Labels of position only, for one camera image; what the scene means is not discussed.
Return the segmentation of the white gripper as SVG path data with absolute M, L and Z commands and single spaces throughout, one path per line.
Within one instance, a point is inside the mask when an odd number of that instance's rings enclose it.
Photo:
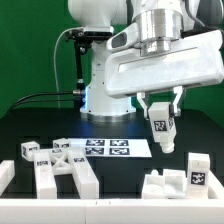
M 169 91 L 174 87 L 169 113 L 178 117 L 185 88 L 219 84 L 224 80 L 222 43 L 221 32 L 215 30 L 174 41 L 166 53 L 141 57 L 140 50 L 133 48 L 114 53 L 105 63 L 105 91 L 114 98 L 138 93 L 137 101 L 148 120 L 149 105 L 144 92 Z

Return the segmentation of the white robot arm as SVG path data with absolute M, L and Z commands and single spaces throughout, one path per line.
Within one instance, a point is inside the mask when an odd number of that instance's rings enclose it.
M 222 0 L 68 0 L 68 10 L 93 53 L 85 118 L 118 120 L 135 113 L 133 96 L 224 81 L 224 34 L 205 19 L 222 19 Z

